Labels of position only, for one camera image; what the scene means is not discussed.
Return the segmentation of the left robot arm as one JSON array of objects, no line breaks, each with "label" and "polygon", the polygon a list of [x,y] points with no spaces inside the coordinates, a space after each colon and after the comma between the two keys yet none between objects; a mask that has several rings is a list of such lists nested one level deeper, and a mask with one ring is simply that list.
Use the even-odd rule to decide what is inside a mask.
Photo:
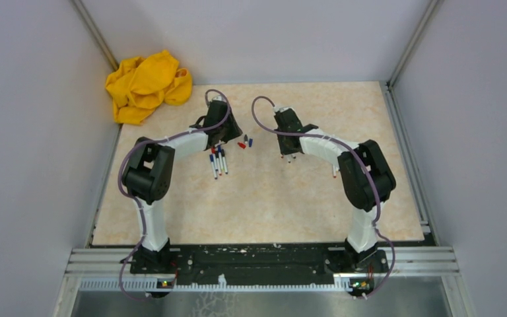
[{"label": "left robot arm", "polygon": [[172,263],[162,200],[170,188],[174,163],[241,135],[228,101],[218,95],[207,101],[206,115],[187,130],[157,140],[141,137],[124,158],[118,186],[134,200],[141,229],[137,253],[155,273],[164,273]]}]

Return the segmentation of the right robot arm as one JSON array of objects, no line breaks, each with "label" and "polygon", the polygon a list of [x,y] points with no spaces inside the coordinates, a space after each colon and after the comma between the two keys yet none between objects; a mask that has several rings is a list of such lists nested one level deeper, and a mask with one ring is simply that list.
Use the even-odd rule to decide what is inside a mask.
[{"label": "right robot arm", "polygon": [[382,208],[396,187],[379,144],[371,139],[349,143],[324,133],[316,125],[303,125],[290,107],[274,110],[274,119],[282,155],[312,155],[339,170],[345,195],[353,206],[345,263],[353,272],[364,271],[376,252],[376,229]]}]

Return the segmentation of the red capped white marker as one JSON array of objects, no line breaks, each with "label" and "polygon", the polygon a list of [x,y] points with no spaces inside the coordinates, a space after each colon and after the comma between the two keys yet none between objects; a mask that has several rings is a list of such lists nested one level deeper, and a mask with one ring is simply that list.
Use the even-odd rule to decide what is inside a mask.
[{"label": "red capped white marker", "polygon": [[218,160],[218,156],[217,156],[217,150],[214,147],[211,148],[211,154],[213,156],[213,163],[214,163],[214,166],[215,166],[215,171],[217,172],[217,174],[219,176],[221,176],[222,175],[222,170],[221,170],[221,167],[219,165],[219,160]]}]

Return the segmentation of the blue capped white marker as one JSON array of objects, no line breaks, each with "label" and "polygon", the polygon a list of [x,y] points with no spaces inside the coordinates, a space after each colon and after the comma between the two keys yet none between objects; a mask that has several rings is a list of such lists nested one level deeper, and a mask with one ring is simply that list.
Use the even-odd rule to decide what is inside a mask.
[{"label": "blue capped white marker", "polygon": [[214,154],[210,154],[209,155],[209,160],[210,160],[210,163],[211,163],[211,168],[212,168],[212,171],[213,171],[213,177],[215,180],[218,179],[218,168],[217,168],[217,165],[216,165],[216,162],[215,162],[215,156]]}]

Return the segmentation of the yellow crumpled cloth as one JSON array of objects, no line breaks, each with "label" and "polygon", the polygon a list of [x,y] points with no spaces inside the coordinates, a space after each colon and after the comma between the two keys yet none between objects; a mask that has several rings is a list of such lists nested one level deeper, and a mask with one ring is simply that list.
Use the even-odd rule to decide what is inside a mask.
[{"label": "yellow crumpled cloth", "polygon": [[191,72],[168,50],[119,63],[104,88],[112,100],[115,123],[141,125],[162,104],[180,106],[192,93]]}]

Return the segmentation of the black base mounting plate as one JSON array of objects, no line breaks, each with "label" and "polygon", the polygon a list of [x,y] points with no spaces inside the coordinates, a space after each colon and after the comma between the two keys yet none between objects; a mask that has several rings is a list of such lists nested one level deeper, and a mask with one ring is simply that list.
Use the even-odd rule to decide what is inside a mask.
[{"label": "black base mounting plate", "polygon": [[377,247],[356,255],[346,242],[292,244],[180,244],[154,253],[140,247],[132,274],[174,274],[177,285],[214,285],[223,275],[236,286],[325,285],[335,273],[374,277],[389,269]]}]

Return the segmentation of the aluminium frame rail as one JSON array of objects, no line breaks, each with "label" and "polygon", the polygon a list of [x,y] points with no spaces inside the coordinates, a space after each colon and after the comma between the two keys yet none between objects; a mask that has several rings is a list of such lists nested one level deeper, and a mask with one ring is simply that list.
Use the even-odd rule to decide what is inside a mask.
[{"label": "aluminium frame rail", "polygon": [[[75,249],[71,252],[67,274],[120,272],[127,250],[123,248]],[[309,271],[330,266],[332,271],[354,271],[343,247],[316,244],[253,246],[181,246],[170,251],[169,269],[283,268],[307,267]],[[454,251],[450,247],[379,248],[374,271],[385,273],[392,265],[393,274],[435,276],[459,274]]]}]

